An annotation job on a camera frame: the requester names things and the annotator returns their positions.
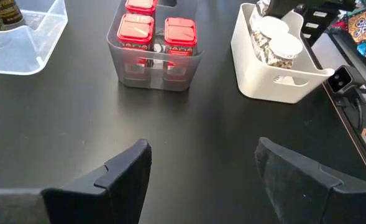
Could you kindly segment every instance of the camera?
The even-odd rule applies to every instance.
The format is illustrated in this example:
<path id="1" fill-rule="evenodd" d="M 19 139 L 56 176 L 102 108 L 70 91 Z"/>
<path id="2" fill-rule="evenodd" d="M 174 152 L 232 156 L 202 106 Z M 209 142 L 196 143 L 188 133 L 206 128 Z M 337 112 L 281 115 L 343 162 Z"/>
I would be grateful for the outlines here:
<path id="1" fill-rule="evenodd" d="M 331 87 L 333 93 L 345 95 L 352 88 L 359 88 L 366 84 L 365 78 L 354 67 L 343 65 L 340 66 L 335 73 L 327 79 L 327 83 Z"/>

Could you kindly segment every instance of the cable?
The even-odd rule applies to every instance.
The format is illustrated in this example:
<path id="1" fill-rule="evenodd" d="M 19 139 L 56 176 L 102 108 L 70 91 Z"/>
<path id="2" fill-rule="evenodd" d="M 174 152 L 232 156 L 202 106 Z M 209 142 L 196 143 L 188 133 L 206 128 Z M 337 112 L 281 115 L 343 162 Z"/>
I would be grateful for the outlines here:
<path id="1" fill-rule="evenodd" d="M 362 104 L 358 98 L 355 99 L 355 104 L 358 110 L 358 130 L 362 130 L 362 124 L 364 123 L 364 114 L 362 112 Z"/>

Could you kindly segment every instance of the white lid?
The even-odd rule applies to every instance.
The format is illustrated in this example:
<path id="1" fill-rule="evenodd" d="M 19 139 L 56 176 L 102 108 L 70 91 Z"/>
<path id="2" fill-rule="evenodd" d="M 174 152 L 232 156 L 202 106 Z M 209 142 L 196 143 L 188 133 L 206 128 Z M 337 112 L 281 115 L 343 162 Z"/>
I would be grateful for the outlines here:
<path id="1" fill-rule="evenodd" d="M 268 5 L 268 6 L 269 6 L 269 5 L 270 5 L 270 1 L 271 1 L 271 0 L 261 0 L 261 1 L 262 1 L 264 4 L 266 4 L 266 5 Z"/>
<path id="2" fill-rule="evenodd" d="M 303 44 L 291 34 L 281 34 L 269 43 L 270 50 L 279 57 L 294 59 L 303 50 Z"/>
<path id="3" fill-rule="evenodd" d="M 289 26 L 286 22 L 272 16 L 263 17 L 258 26 L 259 31 L 271 39 L 289 32 Z"/>

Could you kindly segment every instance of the white plastic bin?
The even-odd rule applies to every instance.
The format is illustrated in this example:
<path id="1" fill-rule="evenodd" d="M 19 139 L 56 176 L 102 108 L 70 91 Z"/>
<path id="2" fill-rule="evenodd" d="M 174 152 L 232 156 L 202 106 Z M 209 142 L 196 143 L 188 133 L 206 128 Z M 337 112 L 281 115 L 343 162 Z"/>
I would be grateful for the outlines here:
<path id="1" fill-rule="evenodd" d="M 0 32 L 0 73 L 32 75 L 47 64 L 67 22 L 64 0 L 16 0 L 24 22 Z"/>
<path id="2" fill-rule="evenodd" d="M 333 75 L 334 70 L 318 70 L 304 48 L 295 59 L 292 69 L 268 66 L 255 55 L 248 24 L 255 5 L 243 3 L 231 40 L 232 56 L 239 90 L 247 97 L 261 100 L 297 103 L 309 92 Z M 303 18 L 291 11 L 283 19 L 289 33 L 300 38 Z"/>

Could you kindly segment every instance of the table surface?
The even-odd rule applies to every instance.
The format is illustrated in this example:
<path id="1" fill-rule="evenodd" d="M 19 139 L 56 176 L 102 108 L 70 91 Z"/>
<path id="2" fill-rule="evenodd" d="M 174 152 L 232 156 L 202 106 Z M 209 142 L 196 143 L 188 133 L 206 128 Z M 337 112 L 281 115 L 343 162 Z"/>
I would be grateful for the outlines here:
<path id="1" fill-rule="evenodd" d="M 366 180 L 322 87 L 296 105 L 239 92 L 229 44 L 243 2 L 200 1 L 204 56 L 189 91 L 171 93 L 118 83 L 105 38 L 118 1 L 67 0 L 47 67 L 0 75 L 0 187 L 61 186 L 138 138 L 153 147 L 141 223 L 278 223 L 255 168 L 260 136 Z"/>

